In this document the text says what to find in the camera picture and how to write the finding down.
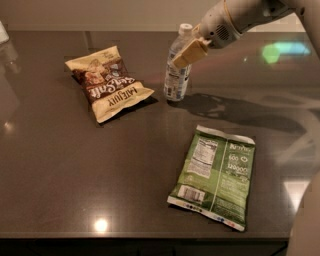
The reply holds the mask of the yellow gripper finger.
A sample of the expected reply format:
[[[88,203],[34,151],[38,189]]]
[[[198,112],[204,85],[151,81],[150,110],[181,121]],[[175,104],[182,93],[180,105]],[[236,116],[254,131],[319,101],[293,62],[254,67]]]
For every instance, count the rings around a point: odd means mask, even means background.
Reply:
[[[201,37],[201,33],[200,33],[200,25],[196,25],[193,30],[192,30],[192,34],[195,38],[200,38]]]
[[[193,39],[175,55],[172,60],[172,64],[176,68],[182,69],[203,59],[207,56],[208,45],[209,41],[204,38]]]

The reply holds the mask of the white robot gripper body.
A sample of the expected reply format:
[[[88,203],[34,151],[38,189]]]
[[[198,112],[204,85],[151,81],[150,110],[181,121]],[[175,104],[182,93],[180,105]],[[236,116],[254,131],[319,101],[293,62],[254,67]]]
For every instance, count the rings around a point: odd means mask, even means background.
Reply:
[[[226,0],[220,0],[204,15],[199,33],[208,42],[209,49],[225,48],[241,37],[232,23]]]

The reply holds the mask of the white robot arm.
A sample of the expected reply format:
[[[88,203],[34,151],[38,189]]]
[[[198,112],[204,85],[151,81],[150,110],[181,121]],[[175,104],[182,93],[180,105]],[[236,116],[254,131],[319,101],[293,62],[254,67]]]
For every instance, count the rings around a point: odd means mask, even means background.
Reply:
[[[320,0],[220,0],[197,25],[194,38],[174,57],[177,68],[193,64],[250,29],[296,15],[320,55]],[[320,172],[308,184],[289,237],[286,256],[320,256]]]

